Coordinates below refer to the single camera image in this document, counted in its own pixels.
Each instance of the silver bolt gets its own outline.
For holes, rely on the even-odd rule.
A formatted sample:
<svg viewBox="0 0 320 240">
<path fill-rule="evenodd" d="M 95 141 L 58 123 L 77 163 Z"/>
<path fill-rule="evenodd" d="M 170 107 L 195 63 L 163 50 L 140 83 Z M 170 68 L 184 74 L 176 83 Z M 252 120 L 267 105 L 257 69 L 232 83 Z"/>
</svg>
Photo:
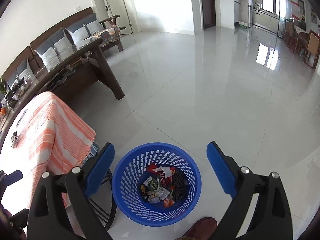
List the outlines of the silver bolt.
<svg viewBox="0 0 320 240">
<path fill-rule="evenodd" d="M 80 167 L 74 167 L 73 169 L 72 169 L 72 173 L 74 173 L 74 174 L 77 174 L 77 173 L 79 173 L 81 171 L 81 168 Z"/>
<path fill-rule="evenodd" d="M 250 172 L 248 167 L 241 167 L 241 172 L 244 174 L 248 174 Z"/>
<path fill-rule="evenodd" d="M 47 178 L 49 177 L 49 172 L 45 171 L 44 173 L 42 173 L 42 178 Z"/>
<path fill-rule="evenodd" d="M 271 176 L 274 177 L 275 179 L 279 178 L 279 174 L 275 171 L 273 173 L 271 173 Z"/>
</svg>

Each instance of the cabinet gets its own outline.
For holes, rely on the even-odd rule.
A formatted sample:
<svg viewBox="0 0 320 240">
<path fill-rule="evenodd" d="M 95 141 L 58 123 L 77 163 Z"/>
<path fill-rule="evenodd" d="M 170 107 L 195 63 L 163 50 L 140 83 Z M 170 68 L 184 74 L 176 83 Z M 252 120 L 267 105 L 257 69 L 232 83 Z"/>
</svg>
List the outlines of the cabinet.
<svg viewBox="0 0 320 240">
<path fill-rule="evenodd" d="M 266 14 L 262 14 L 262 23 L 261 25 L 267 27 L 267 28 L 270 28 L 270 18 L 271 16 L 269 15 L 266 15 Z"/>
<path fill-rule="evenodd" d="M 262 24 L 262 13 L 253 11 L 253 22 L 257 24 Z"/>
<path fill-rule="evenodd" d="M 270 19 L 270 29 L 274 33 L 278 33 L 278 25 L 279 25 L 279 19 L 271 17 L 271 19 Z"/>
</svg>

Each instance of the pillow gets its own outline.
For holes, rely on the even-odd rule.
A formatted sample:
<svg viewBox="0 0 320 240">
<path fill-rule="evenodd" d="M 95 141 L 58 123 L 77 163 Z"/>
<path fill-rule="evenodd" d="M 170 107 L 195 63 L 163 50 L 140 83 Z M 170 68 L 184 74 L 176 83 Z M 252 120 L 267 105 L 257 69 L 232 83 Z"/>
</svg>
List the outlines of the pillow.
<svg viewBox="0 0 320 240">
<path fill-rule="evenodd" d="M 50 72 L 62 60 L 73 53 L 72 44 L 66 37 L 63 28 L 52 34 L 44 43 L 42 43 L 35 52 L 42 59 L 43 64 Z"/>
<path fill-rule="evenodd" d="M 13 72 L 11 77 L 7 80 L 7 84 L 10 89 L 18 83 L 20 79 L 24 77 L 24 79 L 27 79 L 28 77 L 31 77 L 31 82 L 37 81 L 36 76 L 33 74 L 28 58 L 26 58 L 24 61 L 21 62 L 21 64 L 17 67 L 17 69 Z"/>
<path fill-rule="evenodd" d="M 96 14 L 93 13 L 80 21 L 70 25 L 66 28 L 66 30 L 70 33 L 73 42 L 77 49 L 80 49 L 84 45 L 90 43 L 91 41 L 88 39 L 91 35 L 94 35 L 103 30 L 103 26 L 97 20 Z"/>
</svg>

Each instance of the tiled floor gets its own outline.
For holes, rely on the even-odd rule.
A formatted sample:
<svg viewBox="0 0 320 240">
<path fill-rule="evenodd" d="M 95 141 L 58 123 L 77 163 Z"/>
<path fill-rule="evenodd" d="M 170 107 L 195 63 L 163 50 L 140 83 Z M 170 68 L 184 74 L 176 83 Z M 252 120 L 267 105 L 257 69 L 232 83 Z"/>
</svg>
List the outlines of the tiled floor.
<svg viewBox="0 0 320 240">
<path fill-rule="evenodd" d="M 213 140 L 240 166 L 279 172 L 296 239 L 320 203 L 320 76 L 281 39 L 256 28 L 139 33 L 122 43 L 123 52 L 113 48 L 106 56 L 125 97 L 116 100 L 97 82 L 72 108 L 95 129 L 100 146 L 115 145 L 112 171 L 132 148 L 161 141 L 193 157 L 203 186 L 191 214 L 166 228 L 139 225 L 118 209 L 113 239 L 175 239 L 204 216 L 219 222 L 231 198 L 206 158 Z M 103 189 L 95 197 L 107 202 Z"/>
</svg>

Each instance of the striped cloth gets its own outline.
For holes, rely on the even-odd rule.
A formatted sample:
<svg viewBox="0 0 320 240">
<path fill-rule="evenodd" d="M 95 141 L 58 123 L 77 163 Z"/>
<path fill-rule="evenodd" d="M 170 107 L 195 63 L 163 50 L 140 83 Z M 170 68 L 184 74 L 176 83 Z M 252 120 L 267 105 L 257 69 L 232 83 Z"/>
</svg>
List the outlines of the striped cloth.
<svg viewBox="0 0 320 240">
<path fill-rule="evenodd" d="M 25 109 L 27 112 L 16 127 Z M 18 132 L 18 145 L 12 149 L 10 137 L 17 130 L 23 132 Z M 0 170 L 23 173 L 22 180 L 7 188 L 2 205 L 11 213 L 30 208 L 41 174 L 64 174 L 81 166 L 94 138 L 95 131 L 53 93 L 44 92 L 33 98 L 11 126 L 1 151 Z"/>
</svg>

